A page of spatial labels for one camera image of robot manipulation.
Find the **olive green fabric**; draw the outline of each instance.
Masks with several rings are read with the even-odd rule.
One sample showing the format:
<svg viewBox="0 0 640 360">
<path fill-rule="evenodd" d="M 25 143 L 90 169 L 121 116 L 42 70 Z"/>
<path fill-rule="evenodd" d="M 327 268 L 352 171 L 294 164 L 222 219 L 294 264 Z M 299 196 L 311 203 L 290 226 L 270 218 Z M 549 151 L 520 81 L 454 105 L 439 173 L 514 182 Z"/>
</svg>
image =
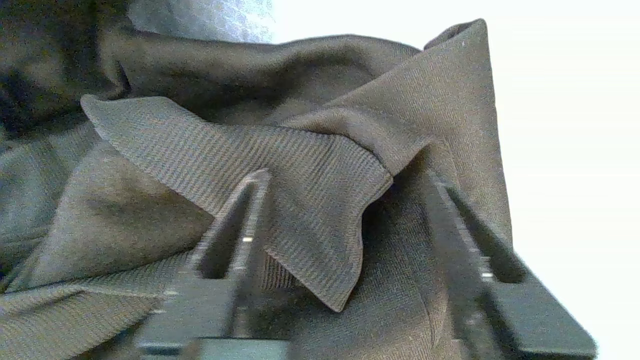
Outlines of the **olive green fabric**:
<svg viewBox="0 0 640 360">
<path fill-rule="evenodd" d="M 416 189 L 436 170 L 510 239 L 482 20 L 423 51 L 354 36 L 104 34 L 111 84 L 82 100 L 101 140 L 74 160 L 41 243 L 4 280 L 2 359 L 136 358 L 131 327 L 258 168 L 276 193 L 264 287 L 313 294 L 278 325 L 295 359 L 461 357 Z"/>
</svg>

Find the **garment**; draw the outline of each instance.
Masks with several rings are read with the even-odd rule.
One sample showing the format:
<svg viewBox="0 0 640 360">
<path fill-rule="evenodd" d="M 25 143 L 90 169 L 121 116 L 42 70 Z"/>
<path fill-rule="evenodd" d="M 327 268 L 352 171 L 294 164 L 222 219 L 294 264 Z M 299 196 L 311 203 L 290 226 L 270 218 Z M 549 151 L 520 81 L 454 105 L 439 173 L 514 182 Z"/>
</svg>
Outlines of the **garment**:
<svg viewBox="0 0 640 360">
<path fill-rule="evenodd" d="M 295 358 L 460 358 L 419 190 L 436 170 L 510 239 L 482 20 L 423 51 L 356 36 L 100 33 L 109 83 L 66 114 L 89 122 L 39 129 L 2 154 L 1 358 L 136 358 L 132 327 L 260 168 L 277 195 L 263 288 L 313 294 L 285 326 Z M 25 201 L 19 185 L 51 174 L 54 189 Z M 12 218 L 10 197 L 38 220 Z"/>
</svg>

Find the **white background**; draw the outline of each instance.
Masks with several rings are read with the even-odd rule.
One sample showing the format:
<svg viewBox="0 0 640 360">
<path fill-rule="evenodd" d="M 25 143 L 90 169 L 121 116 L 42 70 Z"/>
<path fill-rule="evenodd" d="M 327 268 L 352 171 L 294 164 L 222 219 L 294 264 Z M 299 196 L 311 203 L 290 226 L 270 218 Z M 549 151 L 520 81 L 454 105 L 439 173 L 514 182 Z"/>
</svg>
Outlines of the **white background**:
<svg viewBox="0 0 640 360">
<path fill-rule="evenodd" d="M 599 360 L 640 359 L 638 12 L 430 3 L 275 0 L 275 42 L 355 33 L 421 48 L 484 18 L 516 250 L 596 338 Z"/>
</svg>

